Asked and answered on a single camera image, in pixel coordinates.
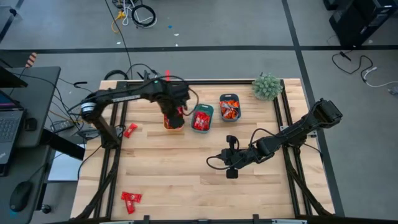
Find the candy wrapper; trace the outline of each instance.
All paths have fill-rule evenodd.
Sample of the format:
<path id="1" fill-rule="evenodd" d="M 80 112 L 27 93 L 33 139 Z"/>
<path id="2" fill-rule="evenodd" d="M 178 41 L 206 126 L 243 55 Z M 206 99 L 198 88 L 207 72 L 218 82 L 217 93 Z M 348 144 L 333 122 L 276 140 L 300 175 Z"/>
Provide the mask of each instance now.
<path id="1" fill-rule="evenodd" d="M 225 119 L 236 119 L 239 116 L 239 102 L 236 100 L 221 101 L 221 114 Z"/>
<path id="2" fill-rule="evenodd" d="M 200 131 L 207 131 L 210 129 L 210 115 L 205 112 L 198 111 L 195 113 L 195 122 L 193 128 Z"/>

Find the black computer tower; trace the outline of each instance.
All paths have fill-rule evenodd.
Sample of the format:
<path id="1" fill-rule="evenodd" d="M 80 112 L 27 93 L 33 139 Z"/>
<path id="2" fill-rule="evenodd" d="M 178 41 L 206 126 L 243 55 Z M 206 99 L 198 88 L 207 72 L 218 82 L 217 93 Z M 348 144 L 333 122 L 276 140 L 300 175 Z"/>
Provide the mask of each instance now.
<path id="1" fill-rule="evenodd" d="M 338 7 L 339 0 L 323 0 L 327 10 L 336 10 Z"/>
<path id="2" fill-rule="evenodd" d="M 341 46 L 362 45 L 398 9 L 398 0 L 350 0 L 329 19 Z"/>

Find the laptop keyboard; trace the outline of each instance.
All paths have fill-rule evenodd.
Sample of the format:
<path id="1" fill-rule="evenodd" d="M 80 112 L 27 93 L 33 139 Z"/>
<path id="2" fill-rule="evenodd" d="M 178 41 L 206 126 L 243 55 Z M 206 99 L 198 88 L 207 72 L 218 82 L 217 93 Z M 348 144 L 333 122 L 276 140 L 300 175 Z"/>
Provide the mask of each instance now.
<path id="1" fill-rule="evenodd" d="M 17 132 L 19 118 L 0 118 L 0 142 L 9 142 Z"/>

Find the red candy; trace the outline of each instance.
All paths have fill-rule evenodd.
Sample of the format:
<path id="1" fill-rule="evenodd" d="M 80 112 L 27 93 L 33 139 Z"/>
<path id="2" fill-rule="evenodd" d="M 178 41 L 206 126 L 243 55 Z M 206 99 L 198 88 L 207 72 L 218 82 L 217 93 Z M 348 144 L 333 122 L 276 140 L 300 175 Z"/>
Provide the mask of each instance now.
<path id="1" fill-rule="evenodd" d="M 209 130 L 210 125 L 210 115 L 207 115 L 205 112 L 198 111 L 195 113 L 195 122 L 193 124 L 193 128 L 200 131 Z"/>
<path id="2" fill-rule="evenodd" d="M 124 132 L 124 136 L 130 138 L 131 133 L 137 128 L 138 126 L 134 123 L 130 124 L 130 127 Z"/>
<path id="3" fill-rule="evenodd" d="M 133 202 L 141 202 L 141 197 L 141 194 L 122 192 L 120 199 L 125 201 L 128 214 L 132 214 L 135 211 Z"/>

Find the black desk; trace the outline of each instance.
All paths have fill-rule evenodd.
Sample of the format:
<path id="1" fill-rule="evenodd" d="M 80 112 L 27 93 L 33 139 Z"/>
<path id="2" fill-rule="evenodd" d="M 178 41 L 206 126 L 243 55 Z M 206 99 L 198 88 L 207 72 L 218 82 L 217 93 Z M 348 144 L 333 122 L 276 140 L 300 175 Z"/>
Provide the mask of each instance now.
<path id="1" fill-rule="evenodd" d="M 21 73 L 23 68 L 12 68 L 9 70 L 14 73 Z M 24 71 L 24 75 L 43 78 L 54 85 L 57 84 L 59 74 L 60 67 L 29 68 Z M 8 175 L 0 177 L 1 223 L 29 223 L 34 210 L 40 209 L 46 187 L 44 179 L 50 165 L 39 170 L 31 178 L 30 181 L 34 186 L 30 193 L 28 204 L 23 211 L 12 212 L 9 209 L 9 199 L 18 183 L 27 180 L 40 166 L 49 163 L 53 158 L 52 149 L 79 159 L 82 159 L 84 155 L 83 148 L 44 129 L 44 123 L 54 94 L 54 86 L 36 78 L 21 77 L 21 79 L 28 83 L 28 87 L 16 88 L 11 97 L 20 101 L 21 105 L 27 110 L 27 118 L 35 118 L 37 120 L 37 130 L 21 131 L 17 140 L 18 148 L 13 152 Z M 11 89 L 3 89 L 3 91 L 10 93 Z"/>

